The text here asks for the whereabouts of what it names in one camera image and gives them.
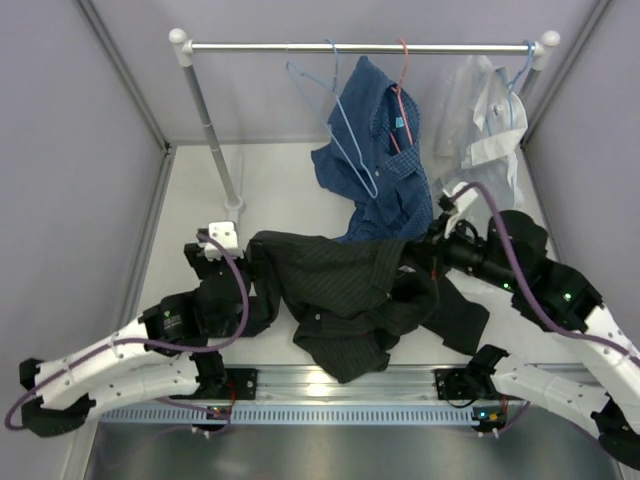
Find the black pinstriped shirt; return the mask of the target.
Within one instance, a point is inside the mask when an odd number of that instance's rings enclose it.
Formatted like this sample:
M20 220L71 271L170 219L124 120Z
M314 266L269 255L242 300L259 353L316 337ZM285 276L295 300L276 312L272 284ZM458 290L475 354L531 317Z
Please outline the black pinstriped shirt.
M340 383L383 371L401 336L423 327L474 355L488 310L467 300L443 267L398 239L339 243L260 231L246 256L255 293L247 333L269 328L280 306L297 321L293 342Z

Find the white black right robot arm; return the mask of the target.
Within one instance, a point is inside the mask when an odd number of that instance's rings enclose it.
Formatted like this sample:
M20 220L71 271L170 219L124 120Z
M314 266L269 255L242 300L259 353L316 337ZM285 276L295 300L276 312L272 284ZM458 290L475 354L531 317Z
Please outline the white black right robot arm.
M547 239L546 230L519 211L492 218L485 238L469 222L442 214L418 251L433 274L455 269L510 293L512 308L552 334L598 383L561 378L485 345L465 369L472 394L540 406L581 429L617 462L637 469L639 351L586 277L548 257Z

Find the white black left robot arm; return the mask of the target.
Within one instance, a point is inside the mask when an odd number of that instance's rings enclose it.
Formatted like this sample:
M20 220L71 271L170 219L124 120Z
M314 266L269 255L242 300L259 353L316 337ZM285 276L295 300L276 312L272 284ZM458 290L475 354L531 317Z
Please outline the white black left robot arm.
M50 438L147 400L233 398L221 351L273 320L274 270L260 246L222 255L212 244L188 243L184 255L199 280L195 289L162 299L78 352L20 364L26 397L12 409L18 429Z

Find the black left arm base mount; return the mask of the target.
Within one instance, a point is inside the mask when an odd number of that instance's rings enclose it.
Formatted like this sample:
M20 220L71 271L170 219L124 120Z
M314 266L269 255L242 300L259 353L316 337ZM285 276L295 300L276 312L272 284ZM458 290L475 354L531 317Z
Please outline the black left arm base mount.
M224 373L198 377L198 388L192 394L170 395L172 400L254 400L258 370L252 368L229 368Z

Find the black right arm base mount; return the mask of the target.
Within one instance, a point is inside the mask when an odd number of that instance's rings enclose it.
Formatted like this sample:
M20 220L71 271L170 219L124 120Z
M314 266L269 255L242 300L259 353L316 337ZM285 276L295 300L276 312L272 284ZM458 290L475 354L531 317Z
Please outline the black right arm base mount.
M469 406L477 400L500 400L490 375L471 368L441 368L434 372L439 400L448 403L463 401Z

